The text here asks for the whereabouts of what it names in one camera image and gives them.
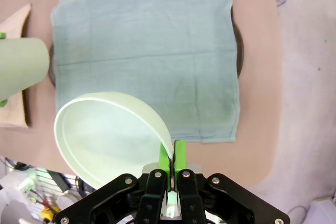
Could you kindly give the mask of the black-green right gripper right finger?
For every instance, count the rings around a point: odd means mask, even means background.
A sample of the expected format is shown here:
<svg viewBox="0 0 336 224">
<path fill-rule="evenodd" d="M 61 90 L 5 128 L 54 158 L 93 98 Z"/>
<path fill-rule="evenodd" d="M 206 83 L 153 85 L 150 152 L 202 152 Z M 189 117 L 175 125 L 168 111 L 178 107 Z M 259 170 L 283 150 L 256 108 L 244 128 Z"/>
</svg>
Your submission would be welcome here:
<svg viewBox="0 0 336 224">
<path fill-rule="evenodd" d="M 189 169 L 184 141 L 175 141 L 174 147 L 174 184 L 184 223 L 207 223 L 207 212 L 224 223 L 290 223 L 286 213 L 227 176 L 205 177 Z"/>
</svg>

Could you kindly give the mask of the black-green right gripper left finger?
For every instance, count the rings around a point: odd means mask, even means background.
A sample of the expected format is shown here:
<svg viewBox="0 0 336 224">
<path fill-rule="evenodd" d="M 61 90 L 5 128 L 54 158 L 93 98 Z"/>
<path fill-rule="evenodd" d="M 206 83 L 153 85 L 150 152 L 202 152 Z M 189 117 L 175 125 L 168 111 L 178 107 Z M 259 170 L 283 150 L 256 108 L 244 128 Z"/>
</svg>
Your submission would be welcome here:
<svg viewBox="0 0 336 224">
<path fill-rule="evenodd" d="M 134 223 L 159 223 L 170 183 L 170 159 L 160 147 L 157 168 L 140 178 L 122 174 L 55 216 L 55 223 L 118 223 L 135 214 Z"/>
</svg>

